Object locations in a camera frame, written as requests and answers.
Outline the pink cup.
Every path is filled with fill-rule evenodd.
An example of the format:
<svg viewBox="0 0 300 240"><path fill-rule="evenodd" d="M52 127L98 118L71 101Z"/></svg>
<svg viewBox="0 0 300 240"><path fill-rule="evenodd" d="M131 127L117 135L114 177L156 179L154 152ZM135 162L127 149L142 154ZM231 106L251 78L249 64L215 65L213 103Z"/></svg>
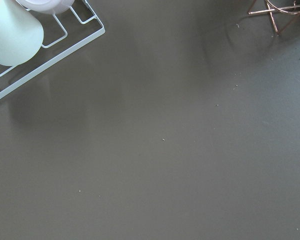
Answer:
<svg viewBox="0 0 300 240"><path fill-rule="evenodd" d="M67 11L74 0L17 0L23 7L43 14L60 14Z"/></svg>

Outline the white cup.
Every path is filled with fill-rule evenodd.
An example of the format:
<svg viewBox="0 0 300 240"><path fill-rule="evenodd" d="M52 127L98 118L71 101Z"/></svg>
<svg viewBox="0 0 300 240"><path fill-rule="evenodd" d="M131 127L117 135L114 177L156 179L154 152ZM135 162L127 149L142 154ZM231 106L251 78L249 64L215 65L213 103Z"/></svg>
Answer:
<svg viewBox="0 0 300 240"><path fill-rule="evenodd" d="M41 23L15 0L0 0L0 65L17 66L40 50Z"/></svg>

